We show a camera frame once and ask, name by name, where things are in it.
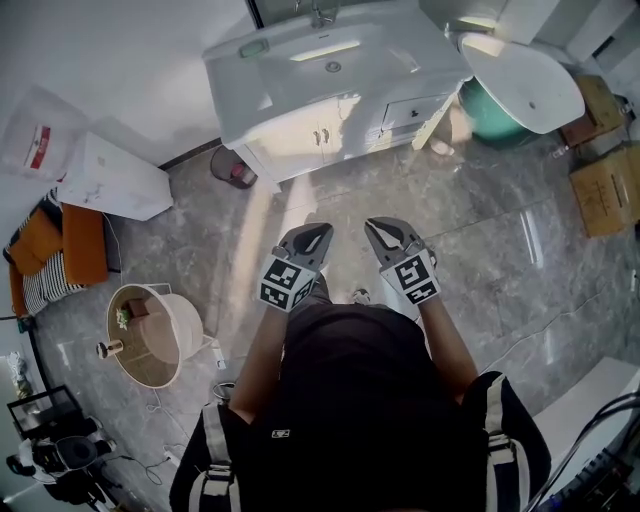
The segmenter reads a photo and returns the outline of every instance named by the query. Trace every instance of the white box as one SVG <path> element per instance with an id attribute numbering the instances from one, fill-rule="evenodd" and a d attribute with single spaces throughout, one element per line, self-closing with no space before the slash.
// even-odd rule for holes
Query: white box
<path id="1" fill-rule="evenodd" d="M 166 172 L 93 133 L 78 143 L 58 199 L 135 220 L 148 220 L 173 205 Z"/>

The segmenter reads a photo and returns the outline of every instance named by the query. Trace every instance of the backpack strap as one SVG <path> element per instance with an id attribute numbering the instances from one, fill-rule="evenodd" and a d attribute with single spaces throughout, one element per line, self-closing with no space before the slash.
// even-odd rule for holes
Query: backpack strap
<path id="1" fill-rule="evenodd" d="M 502 429 L 502 385 L 500 375 L 487 389 L 485 430 L 489 434 L 486 512 L 519 512 L 529 502 L 529 464 L 519 441 Z"/>
<path id="2" fill-rule="evenodd" d="M 240 512 L 238 481 L 231 469 L 219 405 L 220 402 L 212 402 L 202 409 L 207 448 L 213 462 L 191 487 L 189 512 Z"/>

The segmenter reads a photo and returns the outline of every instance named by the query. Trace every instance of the white plastic bag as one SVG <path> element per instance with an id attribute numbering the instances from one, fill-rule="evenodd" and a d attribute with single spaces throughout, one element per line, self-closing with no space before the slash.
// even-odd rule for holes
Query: white plastic bag
<path id="1" fill-rule="evenodd" d="M 59 180 L 88 126 L 80 110 L 42 87 L 31 87 L 9 119 L 0 144 L 0 171 Z"/>

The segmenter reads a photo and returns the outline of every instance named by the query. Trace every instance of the white vanity cabinet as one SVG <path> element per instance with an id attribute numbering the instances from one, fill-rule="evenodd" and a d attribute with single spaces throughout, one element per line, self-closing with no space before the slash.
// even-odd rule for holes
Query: white vanity cabinet
<path id="1" fill-rule="evenodd" d="M 221 139 L 274 191 L 348 158 L 420 148 L 471 70 L 416 0 L 297 17 L 207 50 Z"/>
<path id="2" fill-rule="evenodd" d="M 341 160 L 416 140 L 437 125 L 449 96 L 403 99 L 331 98 L 274 120 L 250 141 L 232 147 L 274 191 L 279 182 Z"/>

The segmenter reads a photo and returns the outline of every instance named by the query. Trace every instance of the sink drain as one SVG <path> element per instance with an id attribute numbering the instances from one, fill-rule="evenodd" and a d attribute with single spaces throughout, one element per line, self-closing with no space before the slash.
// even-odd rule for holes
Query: sink drain
<path id="1" fill-rule="evenodd" d="M 339 62 L 332 60 L 331 62 L 327 62 L 327 65 L 324 67 L 329 73 L 337 73 L 342 69 L 342 66 Z"/>

